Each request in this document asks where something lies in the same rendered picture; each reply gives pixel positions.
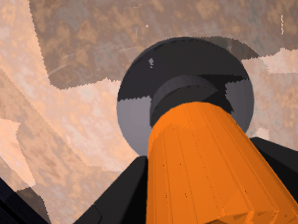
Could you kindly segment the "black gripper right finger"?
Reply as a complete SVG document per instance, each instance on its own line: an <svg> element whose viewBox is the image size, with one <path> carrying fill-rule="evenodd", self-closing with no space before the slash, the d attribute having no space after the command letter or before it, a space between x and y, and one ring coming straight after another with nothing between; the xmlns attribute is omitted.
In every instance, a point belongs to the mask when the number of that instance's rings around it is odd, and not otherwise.
<svg viewBox="0 0 298 224"><path fill-rule="evenodd" d="M249 137L249 139L255 145L255 149L262 153L263 159L271 169L274 169L275 175L298 204L298 152L281 144L270 143L258 136Z"/></svg>

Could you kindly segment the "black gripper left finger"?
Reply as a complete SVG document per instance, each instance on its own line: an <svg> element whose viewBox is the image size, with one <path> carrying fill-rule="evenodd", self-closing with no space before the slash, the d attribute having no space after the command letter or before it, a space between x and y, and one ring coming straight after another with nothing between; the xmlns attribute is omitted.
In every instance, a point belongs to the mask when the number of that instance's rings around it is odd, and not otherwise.
<svg viewBox="0 0 298 224"><path fill-rule="evenodd" d="M138 156L73 224L146 224L148 156Z"/></svg>

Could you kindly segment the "orange knob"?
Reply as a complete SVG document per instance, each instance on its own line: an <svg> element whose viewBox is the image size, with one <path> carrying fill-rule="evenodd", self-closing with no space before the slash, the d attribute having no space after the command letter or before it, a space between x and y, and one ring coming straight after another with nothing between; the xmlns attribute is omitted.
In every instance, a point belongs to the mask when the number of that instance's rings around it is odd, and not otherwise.
<svg viewBox="0 0 298 224"><path fill-rule="evenodd" d="M298 224L298 204L229 112L169 109L149 137L146 224Z"/></svg>

